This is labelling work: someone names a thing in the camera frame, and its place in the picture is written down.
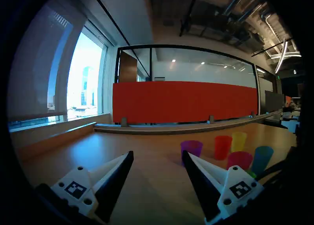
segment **window sill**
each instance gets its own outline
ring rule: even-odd
[[[38,124],[38,125],[30,125],[30,126],[25,126],[25,127],[10,129],[10,130],[9,130],[9,133],[24,131],[24,130],[28,130],[28,129],[35,129],[35,128],[39,128],[39,127],[44,127],[44,126],[49,126],[49,125],[55,125],[55,124],[65,123],[65,122],[70,122],[70,121],[75,121],[75,120],[81,120],[81,119],[91,118],[91,117],[95,117],[95,116],[108,115],[108,114],[110,114],[110,113],[101,113],[101,114],[90,115],[90,116],[82,116],[82,117],[77,117],[77,118],[68,119],[67,121],[60,121],[60,120],[59,120],[59,121],[54,121],[54,122],[42,123],[42,124]]]

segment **glass partition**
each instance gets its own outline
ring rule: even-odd
[[[215,120],[248,117],[252,111],[255,114],[259,113],[256,70],[252,63],[241,58],[218,51],[184,45],[134,45],[121,47],[118,49],[118,53],[120,54],[120,62],[116,66],[117,83],[121,82],[121,77],[124,76],[121,69],[128,69],[123,64],[125,63],[124,53],[128,54],[133,62],[133,69],[136,71],[134,81],[180,82],[173,84],[173,86],[170,83],[161,86],[157,83],[153,85],[158,87],[159,91],[152,90],[147,95],[158,100],[160,110],[165,108],[167,112],[167,108],[160,103],[165,103],[165,105],[169,103],[173,107],[184,99],[186,102],[190,102],[189,100],[197,97],[197,101],[202,103],[204,107],[202,111],[215,113],[217,116]],[[132,86],[132,89],[135,93],[140,92],[145,96],[146,91],[143,89],[151,87],[141,86],[141,89],[137,90],[136,86]],[[179,98],[182,93],[186,95],[186,98]],[[199,122],[203,118],[206,122],[209,117],[206,115],[196,117],[195,122]],[[183,120],[185,119],[183,117],[179,116],[177,119]]]

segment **desk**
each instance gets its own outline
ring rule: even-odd
[[[285,159],[296,136],[287,129],[250,123],[212,132],[179,135],[127,135],[94,132],[63,147],[22,163],[34,186],[54,184],[72,168],[92,169],[134,151],[134,162],[111,215],[111,224],[204,224],[204,214],[191,181],[181,166],[180,143],[199,140],[204,143],[201,158],[220,167],[225,161],[213,159],[214,138],[247,132],[245,150],[269,145],[274,154],[268,166]]]

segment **red panel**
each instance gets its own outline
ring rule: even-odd
[[[113,84],[113,121],[129,123],[195,122],[257,113],[257,91],[238,85],[204,82]]]

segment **ceiling light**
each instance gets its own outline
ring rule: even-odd
[[[283,50],[282,50],[282,53],[281,53],[281,57],[280,57],[279,62],[278,62],[278,64],[277,64],[277,67],[276,67],[276,70],[275,70],[275,74],[279,71],[279,68],[280,68],[280,66],[281,66],[281,64],[282,64],[283,58],[284,58],[285,53],[286,53],[286,51],[287,51],[287,47],[288,47],[288,42],[286,41],[286,42],[284,43],[284,46],[283,46]]]
[[[286,57],[302,57],[302,56],[299,54],[291,54],[291,55],[285,55],[285,58]],[[274,59],[274,58],[280,58],[280,56],[271,57],[271,59]]]
[[[256,68],[256,70],[260,71],[261,73],[265,73],[263,70]]]

